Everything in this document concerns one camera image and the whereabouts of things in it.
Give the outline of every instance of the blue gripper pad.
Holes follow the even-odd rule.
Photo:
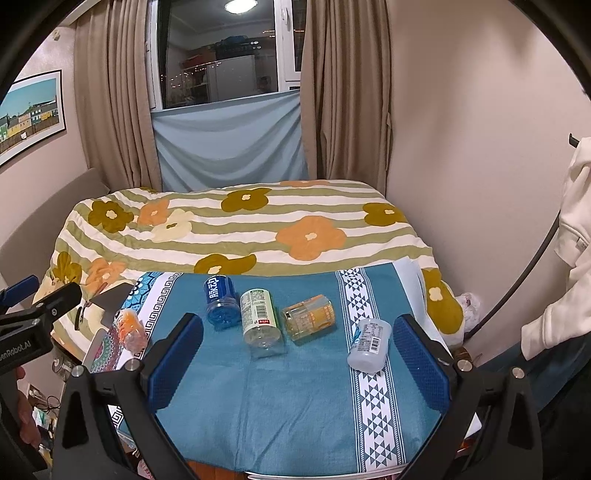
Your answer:
[[[423,343],[423,341],[432,342],[433,340],[424,334],[424,339],[421,341],[409,321],[414,322],[417,328],[421,327],[410,316],[407,321],[406,316],[403,315],[394,320],[392,325],[394,345],[413,376],[413,380],[428,407],[445,414],[450,404],[449,379]]]
[[[139,381],[153,413],[168,407],[202,341],[201,318],[185,313],[173,331],[147,353]]]
[[[14,307],[39,290],[39,280],[31,275],[19,283],[0,291],[0,307]]]

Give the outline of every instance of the barcode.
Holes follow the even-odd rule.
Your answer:
[[[369,347],[369,351],[372,353],[378,353],[379,350],[379,337],[374,337],[371,340],[371,346]]]
[[[267,308],[264,305],[255,305],[256,308],[256,318],[257,319],[266,319],[267,318]]]

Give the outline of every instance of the hand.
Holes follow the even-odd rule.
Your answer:
[[[17,367],[17,379],[25,378],[25,369]],[[18,391],[18,418],[21,420],[21,440],[33,448],[38,449],[41,443],[41,433],[37,430],[37,424],[33,420],[33,407],[28,402],[25,394]]]

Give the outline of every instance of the white hoodie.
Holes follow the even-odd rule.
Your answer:
[[[526,360],[569,338],[591,332],[591,138],[574,153],[564,184],[555,252],[572,267],[568,291],[537,320],[521,328]]]

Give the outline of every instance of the white plastic bottle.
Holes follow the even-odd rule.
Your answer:
[[[354,370],[376,374],[384,368],[388,356],[388,343],[392,327],[379,319],[361,319],[347,357],[347,363]]]

